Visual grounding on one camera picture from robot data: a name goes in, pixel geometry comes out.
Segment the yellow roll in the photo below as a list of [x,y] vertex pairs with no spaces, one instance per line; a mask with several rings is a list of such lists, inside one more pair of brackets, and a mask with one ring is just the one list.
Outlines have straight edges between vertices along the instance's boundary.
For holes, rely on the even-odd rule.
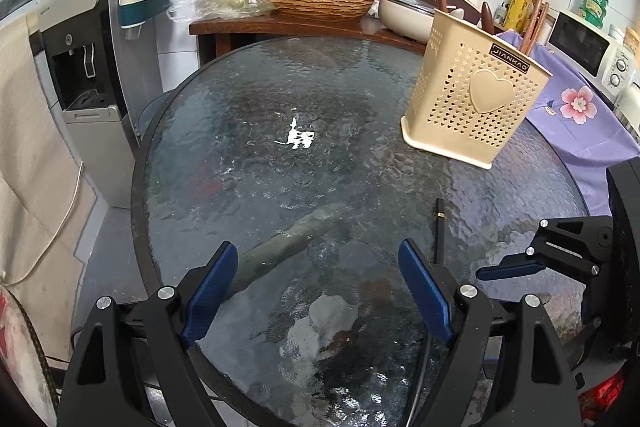
[[504,20],[504,27],[508,30],[516,30],[522,33],[527,24],[527,12],[531,0],[511,0],[507,17]]

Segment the heart cutout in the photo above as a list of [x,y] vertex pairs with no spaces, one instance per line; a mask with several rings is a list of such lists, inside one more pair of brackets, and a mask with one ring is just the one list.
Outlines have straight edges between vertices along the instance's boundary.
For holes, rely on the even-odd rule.
[[471,76],[471,103],[480,114],[495,111],[513,100],[513,84],[493,71],[478,70]]

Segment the jianhao label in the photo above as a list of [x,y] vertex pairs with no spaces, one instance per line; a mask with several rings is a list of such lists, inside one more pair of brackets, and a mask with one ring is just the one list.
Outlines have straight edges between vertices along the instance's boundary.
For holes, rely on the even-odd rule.
[[508,52],[504,48],[498,46],[498,44],[494,44],[493,46],[491,46],[489,54],[493,55],[494,57],[500,58],[500,60],[503,60],[504,62],[509,63],[514,68],[522,71],[522,73],[527,73],[527,71],[529,71],[530,64],[528,62],[525,62],[521,58],[516,57],[511,52]]

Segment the beige plastic basket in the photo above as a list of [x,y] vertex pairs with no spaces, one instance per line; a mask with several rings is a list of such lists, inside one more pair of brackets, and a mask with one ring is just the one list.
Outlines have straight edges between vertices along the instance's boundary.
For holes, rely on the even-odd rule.
[[510,44],[436,10],[404,140],[490,169],[550,77]]

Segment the round glass table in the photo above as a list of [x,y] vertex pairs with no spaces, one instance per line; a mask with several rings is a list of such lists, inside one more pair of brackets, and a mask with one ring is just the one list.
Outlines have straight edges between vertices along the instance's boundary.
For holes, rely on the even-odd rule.
[[[524,251],[543,217],[587,215],[571,175],[527,121],[488,171],[409,147],[399,120],[421,63],[357,39],[259,42],[192,74],[148,128],[132,190],[143,280],[175,285],[222,241],[238,247],[191,356],[260,427],[401,424],[425,330],[397,252],[406,237],[432,251],[436,198],[458,281],[502,299],[551,293],[561,337],[579,327],[579,283],[474,277]],[[445,355],[436,346],[423,394]]]

